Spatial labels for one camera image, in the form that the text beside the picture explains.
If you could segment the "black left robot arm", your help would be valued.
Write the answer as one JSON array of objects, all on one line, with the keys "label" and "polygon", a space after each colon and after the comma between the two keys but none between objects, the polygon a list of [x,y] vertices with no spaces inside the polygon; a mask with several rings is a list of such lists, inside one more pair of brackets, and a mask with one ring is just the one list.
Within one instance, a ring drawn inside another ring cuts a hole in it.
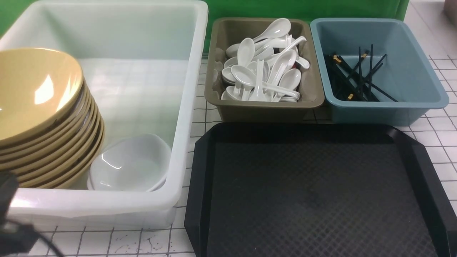
[{"label": "black left robot arm", "polygon": [[0,176],[0,255],[26,254],[38,240],[34,228],[29,223],[10,221],[7,213],[19,183],[16,177],[8,172]]}]

